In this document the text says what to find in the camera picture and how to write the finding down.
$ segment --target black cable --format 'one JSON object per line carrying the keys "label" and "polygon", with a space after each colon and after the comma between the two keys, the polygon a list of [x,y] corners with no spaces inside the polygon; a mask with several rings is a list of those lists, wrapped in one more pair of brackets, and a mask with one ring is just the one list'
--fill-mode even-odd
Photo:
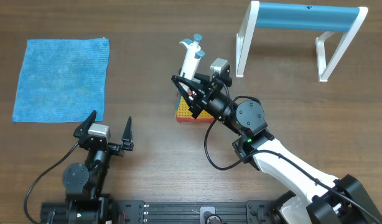
{"label": "black cable", "polygon": [[[228,93],[228,88],[227,86],[222,82],[223,86],[225,87],[225,90],[226,90],[226,104],[224,106],[224,108],[221,110],[221,113],[220,114],[223,114],[225,108],[227,107],[228,105],[228,102],[229,102],[229,99],[230,99],[230,95]],[[234,107],[234,104],[235,104],[235,101],[237,99],[240,99],[240,98],[246,98],[246,99],[249,99],[249,100],[253,100],[255,102],[258,102],[260,103],[260,101],[255,98],[255,97],[252,97],[252,96],[237,96],[234,98],[234,100],[232,101],[231,103],[231,107],[233,108]],[[205,135],[205,139],[203,140],[203,147],[205,148],[205,154],[206,154],[206,158],[208,159],[209,163],[216,169],[218,170],[229,170],[229,169],[232,169],[234,168],[235,166],[237,166],[238,164],[240,164],[241,162],[247,160],[248,158],[258,154],[258,153],[270,153],[270,154],[273,154],[275,156],[277,156],[278,158],[281,158],[281,159],[284,159],[286,162],[290,163],[290,165],[292,165],[293,167],[295,167],[297,170],[301,171],[304,175],[306,175],[309,179],[311,179],[312,181],[314,181],[317,185],[320,185],[321,187],[327,189],[329,192],[335,194],[336,196],[350,202],[352,205],[356,206],[357,208],[359,208],[361,211],[365,212],[368,216],[370,216],[372,219],[374,219],[374,221],[377,223],[377,224],[381,224],[381,222],[374,216],[372,215],[369,211],[367,211],[365,208],[363,208],[361,205],[357,204],[356,202],[354,202],[352,199],[344,196],[343,194],[337,192],[336,190],[332,189],[331,187],[329,187],[328,185],[325,185],[324,183],[322,183],[319,179],[317,178],[314,178],[313,176],[311,176],[308,172],[306,172],[304,169],[302,169],[301,167],[299,167],[296,163],[294,163],[293,161],[291,161],[290,159],[286,158],[285,156],[283,156],[282,154],[280,153],[277,153],[277,152],[273,152],[273,151],[270,151],[270,150],[258,150],[258,151],[254,151],[252,152],[251,154],[245,156],[244,158],[236,161],[235,163],[233,163],[232,165],[228,166],[228,167],[218,167],[211,159],[210,159],[210,156],[209,156],[209,153],[208,153],[208,147],[207,147],[207,140],[208,140],[208,136],[209,136],[209,132],[210,130],[212,129],[213,125],[216,123],[217,119],[214,119],[213,122],[209,125],[209,128],[206,132],[206,135]]]}
{"label": "black cable", "polygon": [[27,216],[27,218],[29,219],[30,222],[32,222],[33,224],[39,224],[37,221],[35,221],[28,213],[28,208],[27,208],[27,202],[28,202],[28,198],[29,198],[29,195],[30,195],[30,192],[33,190],[33,188],[35,187],[35,185],[37,184],[37,182],[40,180],[40,178],[42,178],[46,173],[48,173],[50,170],[54,169],[54,167],[58,166],[60,163],[62,163],[62,161],[64,161],[75,149],[76,147],[79,145],[79,142],[76,142],[72,148],[69,150],[69,152],[64,156],[62,157],[62,159],[60,159],[58,162],[56,162],[54,165],[52,165],[50,168],[48,168],[47,170],[45,170],[42,174],[40,174],[36,180],[34,181],[34,183],[30,186],[29,190],[28,190],[28,193],[27,195],[25,196],[25,200],[24,200],[24,212],[25,212],[25,215]]}

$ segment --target white object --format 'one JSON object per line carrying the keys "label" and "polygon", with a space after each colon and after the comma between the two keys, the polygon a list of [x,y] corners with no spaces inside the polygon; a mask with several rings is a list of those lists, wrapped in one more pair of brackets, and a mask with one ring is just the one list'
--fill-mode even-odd
{"label": "white object", "polygon": [[358,13],[357,18],[353,22],[350,30],[347,33],[343,34],[342,39],[340,40],[340,43],[338,47],[336,48],[335,53],[333,53],[333,56],[330,59],[328,65],[325,59],[324,42],[326,39],[332,36],[334,32],[329,32],[329,31],[324,32],[320,37],[317,37],[315,39],[315,46],[317,49],[318,79],[320,82],[328,81],[330,74],[335,69],[339,60],[345,53],[347,47],[350,45],[350,42],[352,42],[355,34],[357,33],[362,23],[364,22],[366,14],[368,13],[368,8],[367,7],[359,7],[359,8],[360,8],[360,12]]}
{"label": "white object", "polygon": [[[180,41],[180,44],[183,44],[187,48],[187,53],[185,54],[184,63],[180,72],[181,77],[192,80],[195,76],[199,61],[205,55],[205,52],[203,52],[201,46],[199,46],[201,40],[202,36],[200,34],[194,34],[193,41],[190,39]],[[189,90],[188,86],[183,85],[182,83],[181,85],[184,87],[185,91]]]}
{"label": "white object", "polygon": [[[335,176],[325,174],[308,165],[290,153],[277,139],[265,142],[258,147],[258,149],[270,150],[282,154],[329,187],[334,187],[335,184],[333,181],[338,179]],[[328,192],[328,190],[316,185],[314,181],[310,180],[290,163],[273,154],[258,153],[253,156],[253,159],[261,171],[275,177],[296,194],[295,197],[292,197],[281,207],[280,212],[284,219],[288,223],[311,224],[306,207],[312,203],[312,197],[314,195],[321,197]]]}
{"label": "white object", "polygon": [[[248,58],[249,48],[252,41],[252,36],[254,28],[256,26],[256,21],[258,18],[259,12],[259,1],[251,1],[244,16],[244,19],[241,24],[240,31],[236,35],[236,77],[243,77],[246,59]],[[320,37],[316,38],[316,50],[317,50],[317,67],[319,74],[320,82],[327,82],[330,74],[333,72],[337,63],[345,53],[347,47],[350,45],[350,42],[353,40],[355,34],[361,27],[368,8],[359,7],[360,11],[353,22],[350,30],[344,33],[335,53],[330,59],[328,65],[326,64],[325,59],[325,48],[324,42],[328,39],[334,32],[324,32]]]}

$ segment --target wooden surface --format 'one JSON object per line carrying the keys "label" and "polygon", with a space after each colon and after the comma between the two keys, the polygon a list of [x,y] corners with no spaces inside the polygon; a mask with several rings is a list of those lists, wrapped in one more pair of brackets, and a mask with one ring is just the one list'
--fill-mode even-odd
{"label": "wooden surface", "polygon": [[[245,77],[233,80],[231,97],[258,97],[270,131],[291,152],[328,173],[354,175],[382,213],[382,0],[282,1],[367,6],[366,21],[332,73],[318,83],[315,38],[320,32],[256,29]],[[0,1],[0,222],[27,223],[22,204],[35,178],[76,141],[78,123],[12,123],[19,72],[28,39],[109,38],[111,55],[103,124],[119,141],[133,117],[134,151],[112,159],[105,192],[116,199],[150,202],[272,200],[287,189],[276,179],[240,165],[215,170],[206,160],[208,124],[174,120],[171,75],[181,67],[192,34],[203,35],[208,73],[228,59],[235,77],[235,34],[248,1]],[[340,36],[329,39],[327,53]],[[208,146],[221,166],[237,160],[237,137],[218,124]],[[39,219],[41,202],[62,201],[62,172],[83,162],[77,149],[48,173],[29,199]]]}

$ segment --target blue mat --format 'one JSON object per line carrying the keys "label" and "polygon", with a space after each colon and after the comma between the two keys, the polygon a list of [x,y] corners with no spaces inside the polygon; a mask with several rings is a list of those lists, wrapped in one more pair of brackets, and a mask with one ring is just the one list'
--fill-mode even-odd
{"label": "blue mat", "polygon": [[102,121],[109,40],[28,40],[13,122]]}

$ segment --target white bracket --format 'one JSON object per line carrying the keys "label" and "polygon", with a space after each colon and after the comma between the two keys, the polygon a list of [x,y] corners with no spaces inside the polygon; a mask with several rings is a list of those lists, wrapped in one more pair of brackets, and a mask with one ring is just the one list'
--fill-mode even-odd
{"label": "white bracket", "polygon": [[[256,21],[258,19],[259,12],[259,1],[251,1],[248,6],[248,10],[243,18],[240,31],[236,35],[236,77],[243,77],[245,70],[246,60],[248,58],[249,48],[251,46],[253,32],[256,27]],[[333,72],[337,63],[345,53],[350,42],[353,40],[355,34],[360,29],[366,14],[368,13],[368,8],[359,7],[360,11],[354,20],[350,30],[344,33],[340,43],[330,59],[328,65],[325,59],[325,47],[324,42],[328,39],[334,32],[324,32],[320,37],[316,38],[315,45],[317,51],[317,67],[320,82],[327,82],[330,74]]]}
{"label": "white bracket", "polygon": [[354,20],[350,30],[347,33],[343,34],[342,39],[340,40],[340,43],[338,47],[336,48],[335,53],[333,53],[333,56],[330,59],[328,65],[325,59],[324,42],[326,39],[332,36],[334,32],[329,32],[329,31],[324,32],[320,37],[317,37],[315,39],[315,46],[317,49],[318,79],[320,82],[328,81],[330,74],[335,69],[339,60],[345,53],[347,47],[352,42],[355,34],[358,32],[362,23],[364,22],[366,14],[368,13],[368,8],[367,7],[359,7],[359,8],[360,8],[360,12],[358,13],[357,18]]}

